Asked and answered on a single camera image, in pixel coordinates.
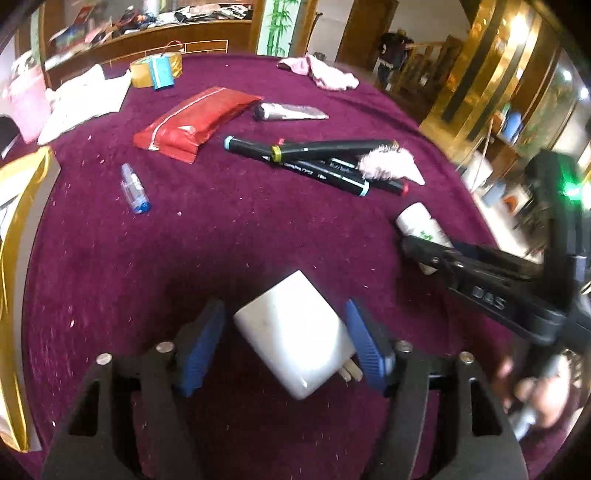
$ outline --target white feather shuttlecock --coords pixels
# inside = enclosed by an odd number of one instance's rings
[[[406,149],[383,145],[359,160],[358,170],[367,180],[407,178],[419,185],[425,180],[414,164],[413,155]]]

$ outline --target pink trash can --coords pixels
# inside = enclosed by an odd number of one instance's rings
[[[7,89],[12,104],[12,119],[25,143],[35,141],[51,115],[45,96],[45,78],[40,66],[34,66],[15,78]]]

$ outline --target light blue marker end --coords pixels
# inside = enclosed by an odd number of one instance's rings
[[[234,138],[234,137],[226,137],[226,139],[224,140],[223,147],[226,150],[230,150],[230,142],[232,141],[232,138]]]

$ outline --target red pouch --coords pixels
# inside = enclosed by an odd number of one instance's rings
[[[218,127],[258,100],[262,98],[229,88],[208,88],[136,133],[134,145],[193,163],[199,145],[209,140]]]

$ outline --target metal bolt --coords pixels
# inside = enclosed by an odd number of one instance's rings
[[[160,342],[156,345],[156,350],[159,353],[169,353],[174,350],[174,343],[172,342]]]
[[[462,352],[460,353],[460,360],[466,365],[470,365],[474,363],[474,355],[472,355],[470,352]]]
[[[99,365],[110,364],[111,360],[113,360],[113,355],[111,355],[110,353],[102,353],[98,357],[96,357],[96,363],[98,363]]]
[[[413,351],[413,345],[412,345],[412,343],[411,342],[408,342],[406,340],[399,340],[394,345],[394,348],[396,350],[398,350],[399,352],[402,352],[402,353],[410,353],[410,352]]]

